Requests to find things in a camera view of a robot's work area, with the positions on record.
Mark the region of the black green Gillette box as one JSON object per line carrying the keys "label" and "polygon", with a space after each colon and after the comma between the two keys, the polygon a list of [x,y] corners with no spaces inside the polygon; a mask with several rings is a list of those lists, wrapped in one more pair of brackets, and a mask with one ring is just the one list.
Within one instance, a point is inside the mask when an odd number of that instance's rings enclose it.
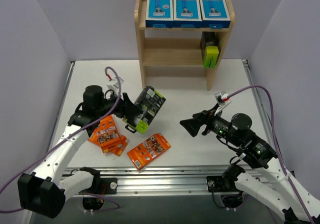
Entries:
{"label": "black green Gillette box", "polygon": [[214,32],[203,32],[200,40],[200,50],[204,68],[216,67],[220,54],[219,40]]}
{"label": "black green Gillette box", "polygon": [[135,102],[133,102],[143,111],[143,117],[140,119],[140,122],[138,124],[129,124],[123,117],[122,120],[126,123],[125,128],[133,134],[136,132],[144,134],[150,126],[151,122],[154,120],[157,113],[160,111],[165,101],[166,98],[162,94],[160,94],[154,87],[146,86],[139,94]]}

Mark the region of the orange razor pack top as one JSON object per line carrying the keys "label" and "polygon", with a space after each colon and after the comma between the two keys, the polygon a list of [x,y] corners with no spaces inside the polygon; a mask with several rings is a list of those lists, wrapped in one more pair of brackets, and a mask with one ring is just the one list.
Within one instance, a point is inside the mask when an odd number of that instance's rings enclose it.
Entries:
{"label": "orange razor pack top", "polygon": [[121,135],[111,115],[100,121],[88,141],[99,146],[104,154],[118,148],[121,144]]}

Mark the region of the white Harry's razor blister pack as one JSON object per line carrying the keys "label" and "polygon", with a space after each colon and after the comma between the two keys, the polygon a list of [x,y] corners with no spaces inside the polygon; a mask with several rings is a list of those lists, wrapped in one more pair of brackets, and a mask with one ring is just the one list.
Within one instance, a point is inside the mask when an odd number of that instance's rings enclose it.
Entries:
{"label": "white Harry's razor blister pack", "polygon": [[173,28],[173,22],[173,0],[146,0],[147,28]]}

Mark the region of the blue Harry's razor box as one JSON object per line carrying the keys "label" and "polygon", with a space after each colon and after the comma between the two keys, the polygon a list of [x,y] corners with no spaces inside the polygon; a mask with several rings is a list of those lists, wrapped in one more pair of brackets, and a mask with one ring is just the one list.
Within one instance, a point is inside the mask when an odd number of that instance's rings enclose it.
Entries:
{"label": "blue Harry's razor box", "polygon": [[173,0],[173,27],[202,27],[200,0]]}
{"label": "blue Harry's razor box", "polygon": [[228,29],[231,23],[226,0],[199,0],[202,27]]}

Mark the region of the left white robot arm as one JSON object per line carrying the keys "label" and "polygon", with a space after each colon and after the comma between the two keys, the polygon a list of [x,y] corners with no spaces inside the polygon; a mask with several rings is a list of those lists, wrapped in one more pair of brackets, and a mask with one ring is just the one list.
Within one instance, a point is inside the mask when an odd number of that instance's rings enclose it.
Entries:
{"label": "left white robot arm", "polygon": [[98,170],[82,167],[64,180],[61,179],[62,175],[101,119],[114,114],[133,126],[135,119],[143,113],[140,107],[142,99],[140,94],[135,102],[131,102],[125,92],[106,98],[101,86],[87,86],[83,101],[67,122],[60,142],[30,174],[23,173],[19,177],[17,186],[20,206],[53,219],[73,195],[81,191],[97,194],[102,188]]}

